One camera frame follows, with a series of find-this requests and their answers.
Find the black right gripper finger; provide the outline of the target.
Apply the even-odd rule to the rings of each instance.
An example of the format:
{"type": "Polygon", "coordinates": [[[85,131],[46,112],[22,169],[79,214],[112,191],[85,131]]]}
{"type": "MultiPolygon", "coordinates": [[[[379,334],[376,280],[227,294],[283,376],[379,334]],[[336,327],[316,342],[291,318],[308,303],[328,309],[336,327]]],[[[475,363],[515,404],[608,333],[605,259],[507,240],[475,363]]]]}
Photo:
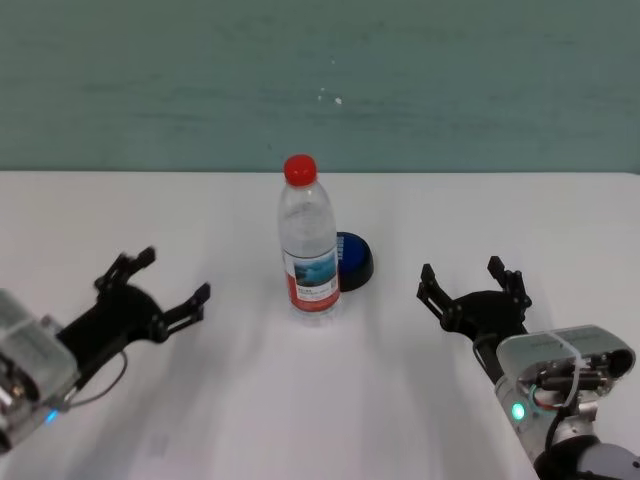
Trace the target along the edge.
{"type": "Polygon", "coordinates": [[[457,304],[440,287],[430,264],[422,267],[416,296],[437,318],[443,330],[457,330],[457,304]]]}
{"type": "Polygon", "coordinates": [[[503,292],[523,311],[526,311],[532,301],[526,292],[522,272],[519,270],[507,270],[498,256],[491,256],[487,269],[495,279],[503,292]]]}

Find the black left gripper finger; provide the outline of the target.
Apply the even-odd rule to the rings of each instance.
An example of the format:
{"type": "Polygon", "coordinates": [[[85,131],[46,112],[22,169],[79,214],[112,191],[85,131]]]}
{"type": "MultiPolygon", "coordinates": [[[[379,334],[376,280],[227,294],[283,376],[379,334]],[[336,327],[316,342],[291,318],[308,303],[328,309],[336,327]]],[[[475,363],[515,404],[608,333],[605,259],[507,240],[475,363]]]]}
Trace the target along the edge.
{"type": "Polygon", "coordinates": [[[137,272],[147,268],[156,260],[153,246],[142,250],[137,256],[120,254],[108,270],[94,281],[97,291],[110,291],[125,285],[137,272]]]}
{"type": "Polygon", "coordinates": [[[165,342],[171,335],[204,319],[204,306],[211,297],[211,286],[203,283],[182,304],[161,312],[152,318],[150,339],[155,343],[165,342]]]}

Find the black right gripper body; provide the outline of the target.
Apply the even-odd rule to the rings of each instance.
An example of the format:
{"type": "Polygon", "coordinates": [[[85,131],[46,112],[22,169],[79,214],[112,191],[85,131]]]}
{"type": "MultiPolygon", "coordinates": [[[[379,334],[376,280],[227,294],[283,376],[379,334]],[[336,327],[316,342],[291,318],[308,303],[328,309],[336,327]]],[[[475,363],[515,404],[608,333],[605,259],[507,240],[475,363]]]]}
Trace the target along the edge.
{"type": "Polygon", "coordinates": [[[527,333],[523,323],[528,308],[528,295],[473,292],[456,299],[448,309],[448,331],[467,337],[485,374],[491,381],[498,381],[504,371],[497,347],[509,337],[527,333]]]}

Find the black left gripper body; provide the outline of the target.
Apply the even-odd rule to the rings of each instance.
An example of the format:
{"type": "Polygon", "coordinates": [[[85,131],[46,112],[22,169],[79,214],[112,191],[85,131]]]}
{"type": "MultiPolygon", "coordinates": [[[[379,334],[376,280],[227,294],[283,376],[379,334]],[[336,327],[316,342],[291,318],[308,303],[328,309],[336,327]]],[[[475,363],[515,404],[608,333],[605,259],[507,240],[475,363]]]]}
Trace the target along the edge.
{"type": "Polygon", "coordinates": [[[96,304],[64,327],[57,338],[76,360],[79,379],[90,380],[130,343],[164,341],[163,312],[154,299],[126,285],[98,296],[96,304]]]}

